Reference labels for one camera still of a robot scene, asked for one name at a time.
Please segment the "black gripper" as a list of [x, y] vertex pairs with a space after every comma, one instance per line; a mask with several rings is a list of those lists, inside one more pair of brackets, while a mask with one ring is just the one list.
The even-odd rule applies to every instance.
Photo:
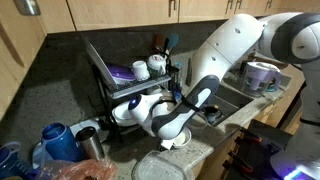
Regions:
[[160, 152], [166, 151], [166, 150], [170, 150], [173, 147], [173, 144], [174, 144], [174, 140], [173, 139], [170, 139], [170, 140], [161, 139], [160, 143], [159, 143], [158, 150]]

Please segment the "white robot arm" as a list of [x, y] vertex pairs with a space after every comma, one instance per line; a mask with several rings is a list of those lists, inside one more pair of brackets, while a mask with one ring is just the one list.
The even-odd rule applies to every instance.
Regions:
[[282, 178], [297, 169], [320, 180], [319, 47], [319, 13], [285, 12], [261, 19], [237, 14], [196, 52], [191, 61], [191, 83], [182, 101], [172, 106], [164, 101], [164, 93], [138, 95], [130, 101], [128, 111], [151, 136], [171, 140], [215, 95], [226, 72], [246, 53], [256, 51], [268, 58], [299, 64], [306, 81], [301, 91], [300, 126], [270, 163]]

